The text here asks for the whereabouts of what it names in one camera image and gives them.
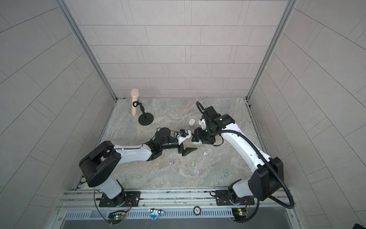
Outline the green circuit board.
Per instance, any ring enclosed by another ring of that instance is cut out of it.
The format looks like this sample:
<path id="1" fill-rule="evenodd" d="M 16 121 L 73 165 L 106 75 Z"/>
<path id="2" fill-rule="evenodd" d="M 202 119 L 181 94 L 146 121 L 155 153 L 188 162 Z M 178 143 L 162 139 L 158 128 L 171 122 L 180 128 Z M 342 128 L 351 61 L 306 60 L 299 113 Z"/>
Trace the green circuit board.
<path id="1" fill-rule="evenodd" d="M 232 208 L 232 215 L 235 222 L 244 222 L 247 219 L 248 211 L 243 208 Z"/>
<path id="2" fill-rule="evenodd" d="M 122 220 L 124 220 L 125 215 L 126 215 L 126 211 L 124 211 L 124 210 L 114 211 L 109 214 L 108 220 L 110 220 L 112 222 L 112 224 L 118 224 Z"/>

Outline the black round disc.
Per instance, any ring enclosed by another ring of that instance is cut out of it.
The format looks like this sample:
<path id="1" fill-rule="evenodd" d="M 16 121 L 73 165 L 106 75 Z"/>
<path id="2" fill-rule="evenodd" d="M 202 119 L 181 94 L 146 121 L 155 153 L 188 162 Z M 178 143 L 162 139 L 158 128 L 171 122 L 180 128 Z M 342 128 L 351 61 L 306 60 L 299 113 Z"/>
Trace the black round disc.
<path id="1" fill-rule="evenodd" d="M 195 206 L 195 207 L 193 208 L 193 214 L 194 214 L 195 216 L 200 216 L 200 215 L 201 215 L 201 212 L 202 212 L 202 210 L 201 210 L 201 208 L 200 208 L 199 206 Z"/>

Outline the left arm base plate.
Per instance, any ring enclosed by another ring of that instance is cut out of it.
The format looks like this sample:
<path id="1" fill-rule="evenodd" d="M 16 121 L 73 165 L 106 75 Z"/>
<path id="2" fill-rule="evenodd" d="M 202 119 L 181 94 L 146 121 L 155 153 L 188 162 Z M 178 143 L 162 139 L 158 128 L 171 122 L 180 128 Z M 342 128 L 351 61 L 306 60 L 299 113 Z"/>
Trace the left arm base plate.
<path id="1" fill-rule="evenodd" d="M 139 204 L 141 193 L 139 191 L 122 191 L 113 199 L 109 199 L 106 194 L 96 200 L 99 202 L 99 207 L 137 207 Z"/>

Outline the aluminium frame rail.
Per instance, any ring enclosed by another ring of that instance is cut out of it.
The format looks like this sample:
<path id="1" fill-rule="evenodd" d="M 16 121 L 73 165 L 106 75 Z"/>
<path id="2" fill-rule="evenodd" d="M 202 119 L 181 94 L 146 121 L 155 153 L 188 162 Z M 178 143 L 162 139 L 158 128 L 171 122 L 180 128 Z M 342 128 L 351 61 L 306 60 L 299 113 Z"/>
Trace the aluminium frame rail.
<path id="1" fill-rule="evenodd" d="M 103 193 L 94 190 L 67 191 L 63 194 L 56 210 L 64 214 L 66 219 L 102 219 L 108 218 L 114 211 L 126 211 L 126 219 L 150 218 L 148 210 L 163 210 L 165 214 L 160 219 L 173 218 L 233 218 L 232 208 L 247 209 L 248 216 L 254 213 L 256 206 L 261 208 L 276 208 L 281 212 L 289 210 L 278 205 L 271 199 L 257 201 L 254 205 L 228 205 L 217 206 L 216 199 L 210 195 L 211 191 L 226 190 L 225 188 L 194 188 L 194 189 L 131 189 L 141 193 L 137 207 L 99 207 L 97 198 Z M 200 216 L 193 214 L 193 208 L 199 206 L 202 210 Z"/>

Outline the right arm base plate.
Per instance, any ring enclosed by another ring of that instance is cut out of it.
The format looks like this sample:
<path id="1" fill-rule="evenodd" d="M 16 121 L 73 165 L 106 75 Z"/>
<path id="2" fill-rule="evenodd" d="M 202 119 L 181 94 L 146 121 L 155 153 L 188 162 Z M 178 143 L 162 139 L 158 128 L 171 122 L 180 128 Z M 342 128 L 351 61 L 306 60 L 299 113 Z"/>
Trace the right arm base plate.
<path id="1" fill-rule="evenodd" d="M 237 198 L 234 194 L 231 194 L 229 190 L 215 190 L 211 191 L 210 195 L 216 199 L 217 206 L 228 206 L 228 205 L 254 205 L 255 201 L 252 196 L 244 196 Z"/>

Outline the black microphone stand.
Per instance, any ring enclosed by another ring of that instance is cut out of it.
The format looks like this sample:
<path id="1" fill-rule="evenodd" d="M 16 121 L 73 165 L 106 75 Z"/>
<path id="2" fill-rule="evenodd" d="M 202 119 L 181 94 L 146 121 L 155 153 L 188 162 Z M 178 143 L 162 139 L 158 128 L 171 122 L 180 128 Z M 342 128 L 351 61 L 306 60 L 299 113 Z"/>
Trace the black microphone stand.
<path id="1" fill-rule="evenodd" d="M 137 107 L 138 106 L 140 107 L 140 110 L 142 112 L 138 119 L 139 124 L 142 126 L 150 125 L 154 120 L 153 115 L 151 113 L 146 113 L 144 106 L 139 101 L 137 102 Z"/>

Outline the blue white clip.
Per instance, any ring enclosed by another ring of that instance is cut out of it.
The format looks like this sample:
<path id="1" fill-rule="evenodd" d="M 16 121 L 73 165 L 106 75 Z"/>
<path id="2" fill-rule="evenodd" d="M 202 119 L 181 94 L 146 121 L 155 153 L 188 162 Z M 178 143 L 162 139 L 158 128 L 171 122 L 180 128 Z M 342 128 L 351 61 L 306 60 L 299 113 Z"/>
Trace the blue white clip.
<path id="1" fill-rule="evenodd" d="M 159 217 L 163 216 L 165 212 L 163 210 L 150 209 L 148 214 L 152 220 L 157 220 Z"/>

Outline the mint green earbud case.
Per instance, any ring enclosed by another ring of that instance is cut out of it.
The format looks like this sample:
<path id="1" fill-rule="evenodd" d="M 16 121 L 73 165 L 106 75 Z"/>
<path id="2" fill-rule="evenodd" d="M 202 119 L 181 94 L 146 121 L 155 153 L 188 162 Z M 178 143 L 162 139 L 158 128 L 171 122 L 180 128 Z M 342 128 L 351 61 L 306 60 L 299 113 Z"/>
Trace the mint green earbud case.
<path id="1" fill-rule="evenodd" d="M 199 140 L 197 140 L 197 139 L 192 139 L 192 144 L 195 145 L 195 146 L 199 146 L 202 143 Z"/>

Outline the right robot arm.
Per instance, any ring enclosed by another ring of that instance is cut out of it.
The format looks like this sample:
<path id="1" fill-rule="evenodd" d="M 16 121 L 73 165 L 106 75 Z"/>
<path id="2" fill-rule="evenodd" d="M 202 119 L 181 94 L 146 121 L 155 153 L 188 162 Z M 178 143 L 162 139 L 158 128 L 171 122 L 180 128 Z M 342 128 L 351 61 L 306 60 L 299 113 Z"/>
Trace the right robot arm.
<path id="1" fill-rule="evenodd" d="M 279 158 L 271 158 L 260 150 L 228 114 L 220 115 L 212 106 L 204 108 L 200 102 L 196 105 L 202 118 L 192 142 L 216 147 L 216 137 L 222 137 L 234 147 L 253 173 L 250 179 L 240 179 L 229 185 L 228 196 L 233 204 L 239 204 L 249 196 L 263 201 L 283 187 L 284 168 Z"/>

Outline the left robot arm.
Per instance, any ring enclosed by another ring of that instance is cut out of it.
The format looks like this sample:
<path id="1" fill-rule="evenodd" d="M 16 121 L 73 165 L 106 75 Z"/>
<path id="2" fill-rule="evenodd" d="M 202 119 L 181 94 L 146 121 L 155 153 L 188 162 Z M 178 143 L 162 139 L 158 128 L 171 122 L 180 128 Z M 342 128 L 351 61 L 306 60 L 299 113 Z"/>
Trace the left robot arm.
<path id="1" fill-rule="evenodd" d="M 103 193 L 103 201 L 108 207 L 117 207 L 127 201 L 127 194 L 112 172 L 117 165 L 134 161 L 152 161 L 162 155 L 166 149 L 177 149 L 186 156 L 197 148 L 184 148 L 183 142 L 191 138 L 190 130 L 181 129 L 171 134 L 167 127 L 158 128 L 148 142 L 138 146 L 118 146 L 104 141 L 79 162 L 79 168 L 91 188 Z"/>

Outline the left green circuit board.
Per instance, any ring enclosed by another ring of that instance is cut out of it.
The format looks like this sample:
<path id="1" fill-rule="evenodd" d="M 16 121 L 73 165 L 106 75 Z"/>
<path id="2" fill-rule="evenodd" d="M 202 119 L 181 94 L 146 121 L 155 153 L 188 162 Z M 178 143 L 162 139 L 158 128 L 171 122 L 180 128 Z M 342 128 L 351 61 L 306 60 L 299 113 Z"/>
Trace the left green circuit board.
<path id="1" fill-rule="evenodd" d="M 112 224 L 118 224 L 122 220 L 124 220 L 125 215 L 126 215 L 126 211 L 124 211 L 124 210 L 114 211 L 109 214 L 108 220 L 110 220 L 112 222 Z"/>

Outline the right green circuit board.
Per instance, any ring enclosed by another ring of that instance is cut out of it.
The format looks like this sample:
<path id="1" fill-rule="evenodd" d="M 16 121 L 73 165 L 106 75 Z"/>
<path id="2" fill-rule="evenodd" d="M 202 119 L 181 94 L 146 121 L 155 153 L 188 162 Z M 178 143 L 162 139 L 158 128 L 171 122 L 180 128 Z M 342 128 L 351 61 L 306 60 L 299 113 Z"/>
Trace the right green circuit board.
<path id="1" fill-rule="evenodd" d="M 248 211 L 243 208 L 232 208 L 232 215 L 235 222 L 244 222 L 247 219 Z"/>

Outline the white earbud case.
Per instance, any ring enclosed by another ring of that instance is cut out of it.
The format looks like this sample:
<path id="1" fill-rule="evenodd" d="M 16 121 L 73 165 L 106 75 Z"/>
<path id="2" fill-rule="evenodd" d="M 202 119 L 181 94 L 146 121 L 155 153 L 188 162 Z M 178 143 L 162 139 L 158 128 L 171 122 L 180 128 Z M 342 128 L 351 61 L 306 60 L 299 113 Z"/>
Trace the white earbud case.
<path id="1" fill-rule="evenodd" d="M 195 119 L 191 118 L 188 124 L 190 127 L 193 127 L 195 125 Z"/>

